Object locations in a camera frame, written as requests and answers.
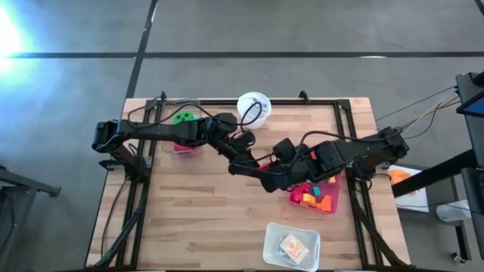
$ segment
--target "concrete floor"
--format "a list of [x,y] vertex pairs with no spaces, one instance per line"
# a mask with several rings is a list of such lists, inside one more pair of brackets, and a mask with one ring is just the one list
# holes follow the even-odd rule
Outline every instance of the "concrete floor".
[[[18,51],[138,50],[150,0],[0,1],[19,32]],[[484,16],[472,0],[160,0],[147,51],[479,51]],[[2,60],[0,165],[62,186],[57,199],[36,198],[11,271],[83,266],[106,172],[90,148],[95,123],[117,119],[134,60]],[[375,117],[479,72],[484,58],[145,60],[135,97],[370,97]],[[378,122],[401,125],[445,94]],[[425,128],[427,121],[414,128]],[[431,166],[470,147],[464,119],[452,108],[410,140],[402,162]],[[454,229],[405,220],[418,267],[482,270],[450,260]]]

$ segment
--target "wooden tabletop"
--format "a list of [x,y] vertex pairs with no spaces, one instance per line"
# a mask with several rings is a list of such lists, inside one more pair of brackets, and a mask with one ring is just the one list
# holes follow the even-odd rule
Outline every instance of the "wooden tabletop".
[[[377,131],[370,100],[348,98],[359,138]],[[127,112],[143,106],[145,99],[126,100]],[[235,106],[204,106],[211,114],[233,112]],[[175,108],[167,106],[167,116]],[[201,116],[197,109],[185,108]],[[143,111],[132,114],[141,121]],[[309,130],[337,133],[334,110],[328,106],[273,106],[272,113],[261,129],[254,131],[254,157],[271,152],[271,147],[284,138],[298,143]],[[309,146],[324,140],[324,135],[312,135]],[[147,211],[138,269],[148,270],[240,270],[284,269],[262,260],[265,228],[270,222],[316,230],[321,234],[319,269],[358,269],[361,262],[346,182],[340,183],[340,198],[334,215],[306,211],[288,202],[288,193],[266,193],[259,180],[227,173],[228,161],[210,146],[201,147],[192,157],[172,153],[172,144],[158,142],[154,170],[151,176]],[[113,199],[123,183],[123,170],[109,172],[86,265],[101,257],[101,237]],[[115,206],[104,242],[104,252],[116,239],[126,207],[129,182],[123,188]],[[407,246],[388,178],[378,175],[370,190],[377,229],[390,248],[409,263]],[[129,238],[125,260],[131,256]],[[365,240],[373,260],[369,236]]]

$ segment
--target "pink container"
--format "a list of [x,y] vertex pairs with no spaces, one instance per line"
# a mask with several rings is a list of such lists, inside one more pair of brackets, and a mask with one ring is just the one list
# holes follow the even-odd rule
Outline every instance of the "pink container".
[[[289,195],[289,203],[295,206],[301,207],[303,209],[308,209],[315,212],[324,213],[327,215],[334,214],[338,208],[338,196],[340,195],[340,181],[343,179],[341,173],[339,173],[334,177],[336,179],[336,182],[334,182],[333,184],[329,184],[327,180],[324,180],[317,184],[306,182],[304,184],[299,185],[298,187],[294,187]],[[309,207],[309,206],[302,206],[300,204],[301,198],[303,197],[304,193],[309,193],[312,196],[314,196],[314,193],[312,192],[313,187],[319,188],[319,191],[320,191],[320,195],[315,196],[316,203],[320,203],[323,200],[324,196],[326,195],[331,196],[331,210],[329,212],[323,211],[321,209]]]

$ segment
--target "robotic arm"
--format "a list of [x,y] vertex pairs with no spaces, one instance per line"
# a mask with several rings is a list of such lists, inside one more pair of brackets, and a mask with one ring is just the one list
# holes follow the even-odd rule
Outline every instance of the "robotic arm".
[[294,146],[286,138],[273,146],[276,160],[260,165],[252,156],[250,145],[255,141],[251,131],[231,136],[237,130],[237,118],[231,113],[219,113],[214,118],[201,118],[176,125],[146,124],[129,120],[99,122],[92,148],[109,153],[124,166],[132,181],[147,178],[146,161],[133,155],[123,145],[129,139],[171,141],[186,147],[208,144],[228,159],[228,172],[258,178],[271,193],[287,190],[305,181],[317,183],[351,168],[353,176],[369,179],[382,162],[393,164],[404,157],[408,146],[393,128],[357,141],[323,141],[313,147]]

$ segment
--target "orange object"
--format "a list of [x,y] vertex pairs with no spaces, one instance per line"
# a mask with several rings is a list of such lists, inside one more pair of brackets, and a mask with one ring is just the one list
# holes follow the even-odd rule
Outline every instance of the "orange object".
[[316,198],[308,193],[302,195],[301,203],[311,207],[316,207]]
[[321,210],[325,212],[331,211],[331,195],[324,196],[323,201],[321,201],[320,207]]
[[392,185],[395,185],[398,182],[404,181],[405,179],[411,177],[410,173],[402,169],[393,169],[393,170],[390,170],[388,173],[392,178],[391,180]]

